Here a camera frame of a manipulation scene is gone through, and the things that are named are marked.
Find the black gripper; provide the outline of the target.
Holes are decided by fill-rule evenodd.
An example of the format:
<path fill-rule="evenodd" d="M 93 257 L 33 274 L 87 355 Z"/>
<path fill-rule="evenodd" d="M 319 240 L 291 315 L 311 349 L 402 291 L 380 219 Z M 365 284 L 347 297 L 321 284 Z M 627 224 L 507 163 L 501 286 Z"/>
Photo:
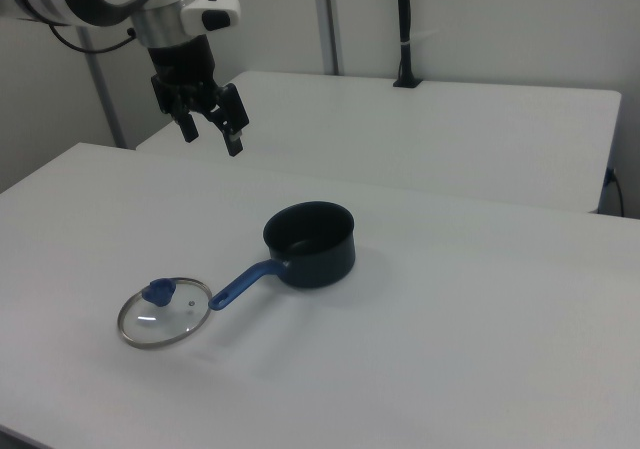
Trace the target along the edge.
<path fill-rule="evenodd" d="M 189 42 L 148 50 L 156 74 L 152 87 L 162 113 L 172 116 L 187 143 L 199 137 L 190 112 L 209 115 L 221 132 L 231 157 L 243 150 L 242 130 L 249 118 L 233 83 L 217 87 L 209 40 L 200 35 Z"/>

